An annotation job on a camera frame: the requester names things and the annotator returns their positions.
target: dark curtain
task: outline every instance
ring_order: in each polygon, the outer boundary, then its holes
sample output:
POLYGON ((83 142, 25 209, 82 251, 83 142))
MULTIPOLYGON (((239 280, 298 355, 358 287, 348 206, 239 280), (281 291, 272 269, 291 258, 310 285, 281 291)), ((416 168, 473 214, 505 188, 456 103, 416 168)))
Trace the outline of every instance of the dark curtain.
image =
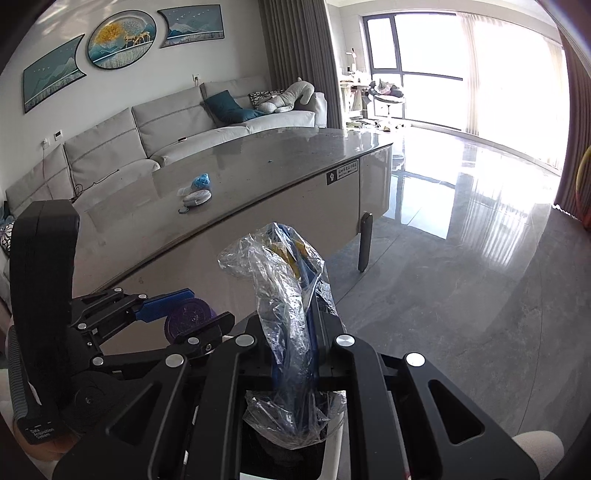
POLYGON ((579 168, 585 152, 591 147, 591 78, 564 36, 562 43, 569 73, 570 129, 564 169, 555 203, 581 220, 585 228, 591 228, 591 161, 579 168))
POLYGON ((327 127, 341 128, 339 80, 324 0, 259 0, 273 88, 298 77, 323 92, 327 127))

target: blue object in plastic bag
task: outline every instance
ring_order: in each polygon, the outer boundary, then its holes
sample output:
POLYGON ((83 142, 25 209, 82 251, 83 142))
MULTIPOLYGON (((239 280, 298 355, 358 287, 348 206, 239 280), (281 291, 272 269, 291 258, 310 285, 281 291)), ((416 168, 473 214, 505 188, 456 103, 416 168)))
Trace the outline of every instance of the blue object in plastic bag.
POLYGON ((191 187, 194 188, 195 192, 197 190, 209 190, 211 192, 212 184, 209 181, 209 174, 204 173, 203 175, 198 176, 191 182, 191 187))
POLYGON ((323 442, 340 427, 345 394, 318 392, 309 307, 336 315, 322 257, 292 227, 270 223, 222 251, 220 266, 254 282, 256 309, 275 361, 273 392, 246 392, 244 420, 294 450, 323 442))

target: label sticker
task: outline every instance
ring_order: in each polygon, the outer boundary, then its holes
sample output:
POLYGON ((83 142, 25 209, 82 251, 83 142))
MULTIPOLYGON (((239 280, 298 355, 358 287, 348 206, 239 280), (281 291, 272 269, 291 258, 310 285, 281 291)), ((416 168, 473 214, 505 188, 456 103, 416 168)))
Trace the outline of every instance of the label sticker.
POLYGON ((359 170, 359 160, 353 160, 339 168, 331 170, 326 173, 326 184, 336 182, 337 180, 344 179, 347 175, 351 175, 359 170))

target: patterned pillow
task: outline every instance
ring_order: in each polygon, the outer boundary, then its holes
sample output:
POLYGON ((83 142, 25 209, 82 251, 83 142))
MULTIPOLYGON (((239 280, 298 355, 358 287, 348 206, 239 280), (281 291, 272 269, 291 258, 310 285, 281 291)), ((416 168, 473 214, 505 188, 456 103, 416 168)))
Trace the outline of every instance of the patterned pillow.
POLYGON ((382 95, 389 95, 390 90, 392 89, 393 86, 394 86, 393 83, 388 83, 388 82, 385 82, 382 79, 380 79, 378 86, 376 87, 376 90, 378 91, 378 93, 380 93, 382 95))
POLYGON ((260 104, 268 102, 273 97, 281 95, 285 90, 269 90, 268 92, 254 92, 249 93, 248 97, 251 100, 252 107, 257 108, 260 104))
POLYGON ((12 237, 12 226, 14 221, 0 227, 0 247, 10 257, 10 239, 12 237))

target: white plush toy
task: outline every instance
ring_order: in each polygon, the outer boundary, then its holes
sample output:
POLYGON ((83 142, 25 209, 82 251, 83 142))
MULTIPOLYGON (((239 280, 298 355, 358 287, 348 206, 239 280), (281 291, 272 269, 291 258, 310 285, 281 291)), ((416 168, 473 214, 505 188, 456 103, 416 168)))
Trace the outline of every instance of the white plush toy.
POLYGON ((303 82, 298 77, 297 82, 289 86, 289 88, 281 95, 272 98, 268 102, 262 103, 257 107, 257 110, 265 113, 283 113, 294 109, 298 98, 301 97, 300 103, 306 105, 312 94, 314 93, 314 85, 309 82, 303 82))

